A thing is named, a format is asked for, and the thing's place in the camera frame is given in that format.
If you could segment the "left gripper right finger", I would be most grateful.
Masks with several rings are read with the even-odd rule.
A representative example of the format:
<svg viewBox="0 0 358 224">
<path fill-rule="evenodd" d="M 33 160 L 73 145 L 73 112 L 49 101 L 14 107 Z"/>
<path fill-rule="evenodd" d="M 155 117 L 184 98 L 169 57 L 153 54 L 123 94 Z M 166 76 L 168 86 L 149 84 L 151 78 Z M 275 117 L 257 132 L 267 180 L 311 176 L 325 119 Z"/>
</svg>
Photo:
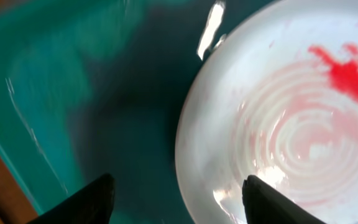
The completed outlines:
<svg viewBox="0 0 358 224">
<path fill-rule="evenodd" d="M 324 224 L 256 175 L 244 180 L 242 203 L 248 224 Z"/>
</svg>

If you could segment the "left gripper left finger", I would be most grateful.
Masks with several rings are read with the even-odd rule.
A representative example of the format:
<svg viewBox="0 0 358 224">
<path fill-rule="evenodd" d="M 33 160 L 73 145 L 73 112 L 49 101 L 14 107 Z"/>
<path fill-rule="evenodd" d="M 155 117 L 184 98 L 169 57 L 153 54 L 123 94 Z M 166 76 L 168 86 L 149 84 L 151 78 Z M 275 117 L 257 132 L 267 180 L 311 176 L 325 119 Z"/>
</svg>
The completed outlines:
<svg viewBox="0 0 358 224">
<path fill-rule="evenodd" d="M 29 224 L 108 224 L 114 196 L 114 178 L 104 174 Z"/>
</svg>

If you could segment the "light blue plate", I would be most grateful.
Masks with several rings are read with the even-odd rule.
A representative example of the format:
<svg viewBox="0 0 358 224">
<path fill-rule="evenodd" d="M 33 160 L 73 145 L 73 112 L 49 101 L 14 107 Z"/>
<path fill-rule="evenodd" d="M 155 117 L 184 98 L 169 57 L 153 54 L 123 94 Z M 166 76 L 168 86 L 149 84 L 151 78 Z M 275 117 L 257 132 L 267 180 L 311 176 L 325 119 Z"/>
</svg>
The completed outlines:
<svg viewBox="0 0 358 224">
<path fill-rule="evenodd" d="M 197 75 L 175 164 L 195 223 L 245 223 L 256 175 L 325 223 L 358 223 L 358 1 L 275 1 Z"/>
</svg>

